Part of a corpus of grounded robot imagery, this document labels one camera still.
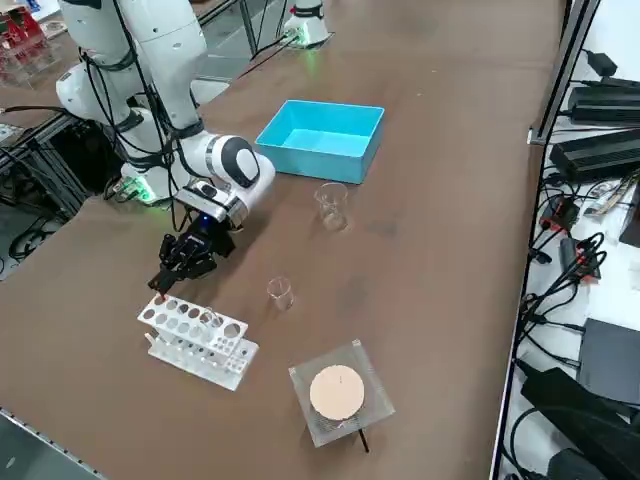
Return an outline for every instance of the red object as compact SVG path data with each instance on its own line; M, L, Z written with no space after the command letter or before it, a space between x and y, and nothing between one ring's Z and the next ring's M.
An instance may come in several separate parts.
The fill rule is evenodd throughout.
M16 22L13 21L13 18L7 17L7 27L9 34L9 43L13 43L11 47L15 47L20 45L27 39L27 32L22 30Z
M40 28L40 24L33 19L29 10L23 7L20 9L20 13L22 14L22 25L24 26L27 36L29 38L44 37L44 32Z
M9 43L9 48L17 48L23 46L27 41L27 33L24 32L10 16L6 17L6 24L7 31L4 33L4 37ZM27 55L24 51L17 53L16 59L23 65L29 63L29 59L27 58Z

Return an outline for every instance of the metal frame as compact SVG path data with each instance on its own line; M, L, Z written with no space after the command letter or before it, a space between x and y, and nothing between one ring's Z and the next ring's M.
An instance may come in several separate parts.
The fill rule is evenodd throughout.
M599 5L600 0L575 0L571 15L569 15L567 28L560 41L560 49L553 67L551 82L547 88L547 101L538 120L529 131L529 143L532 145L546 146L549 142L578 56L582 51L582 46Z
M25 144L27 148L15 154L67 218L72 218L78 213L82 203L91 193L84 188L50 140L75 122L72 117L57 115L21 141L19 145ZM11 160L4 163L3 168L7 168L11 163Z
M4 418L6 418L9 422L13 423L15 426L21 428L23 431L25 431L28 434L34 436L35 438L40 440L45 445L49 446L50 448L53 448L55 451L57 451L61 455L64 455L65 457L67 457L69 460L74 462L80 468L83 468L84 470L86 470L87 472L91 473L92 475L95 475L96 478L101 479L101 480L102 479L106 480L106 477L104 475L102 475L100 472L98 472L96 469L94 469L93 467L90 467L89 465L87 465L83 460L81 460L78 457L76 457L75 455L71 454L69 452L69 450L67 450L66 448L58 445L56 442L51 440L49 437L44 435L42 432L34 429L28 423L19 420L10 411L0 407L0 415L2 415Z

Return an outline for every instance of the electronic device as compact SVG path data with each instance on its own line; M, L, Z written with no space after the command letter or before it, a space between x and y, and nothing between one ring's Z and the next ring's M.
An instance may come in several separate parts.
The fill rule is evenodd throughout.
M633 207L627 212L619 240L627 245L640 247L640 184L636 185L631 203Z
M172 283L168 278L193 274L186 274L184 265L177 274L176 265L168 270L166 262L182 258L189 265L183 254L199 241L225 238L206 250L228 250L220 229L241 225L271 186L275 169L243 138L205 129L190 87L207 56L207 44L188 0L59 3L83 60L56 83L62 105L114 131L125 155L123 181L136 186L138 201L151 205L176 198L203 212L199 222L207 217L218 224L201 229L199 223L193 227L200 229L197 235L190 229L177 240L165 237L160 279L149 284L166 291L165 285ZM285 35L303 46L328 38L322 1L298 0ZM139 92L148 105L131 101ZM196 250L206 257L202 248ZM214 268L215 262L199 263L198 275L204 266Z
M569 276L569 280L593 281L601 278L599 259L593 255L585 258L584 251L590 245L582 240L567 237L560 240L560 264L563 271L569 270L575 262L580 264L578 269Z
M324 21L322 0L297 0L284 31L297 35L292 46L310 47L327 40L330 34Z
M590 392L640 403L640 332L588 318L577 379Z
M522 360L522 395L610 480L640 479L640 435L603 399L560 368L540 372Z
M618 66L606 53L594 53L586 48L582 50L587 54L587 63L589 66L601 77L612 77L618 71Z
M576 125L640 126L640 90L615 86L576 87L569 95Z
M571 448L565 448L551 457L547 467L547 478L549 480L607 480L584 458L584 455Z
M552 232L570 231L578 219L580 208L570 197L558 195L551 198L540 216L540 226Z
M549 158L570 182L621 178L640 167L640 129L559 142Z

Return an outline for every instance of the test tube rack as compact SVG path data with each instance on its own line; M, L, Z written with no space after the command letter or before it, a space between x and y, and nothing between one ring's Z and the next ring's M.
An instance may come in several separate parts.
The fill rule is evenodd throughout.
M149 355L231 391L259 348L243 338L246 323L170 295L153 297L138 320L154 329Z

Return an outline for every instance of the table surface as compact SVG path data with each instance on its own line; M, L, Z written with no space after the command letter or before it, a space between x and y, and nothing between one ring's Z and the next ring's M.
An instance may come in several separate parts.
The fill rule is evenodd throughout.
M206 0L193 3L192 7L197 16L212 10L224 0ZM61 18L61 15L52 16L47 20ZM13 105L55 105L60 101L56 94L56 82L60 76L78 63L78 46L68 33L64 33L55 39L52 44L58 47L60 61L52 65L42 74L35 77L33 89L26 87L0 87L0 107ZM31 110L28 112L14 112L0 116L0 123L8 123L22 128L34 128L53 118L56 114L47 110Z
M525 142L558 2L333 0L322 50L285 51L201 107L252 139L289 98L380 105L381 146L325 232L319 180L278 175L207 278L172 294L249 324L235 393L148 356L136 321L167 215L91 200L0 285L0 402L110 478L486 475L541 152ZM267 281L296 302L276 313ZM360 338L397 413L314 449L288 367Z

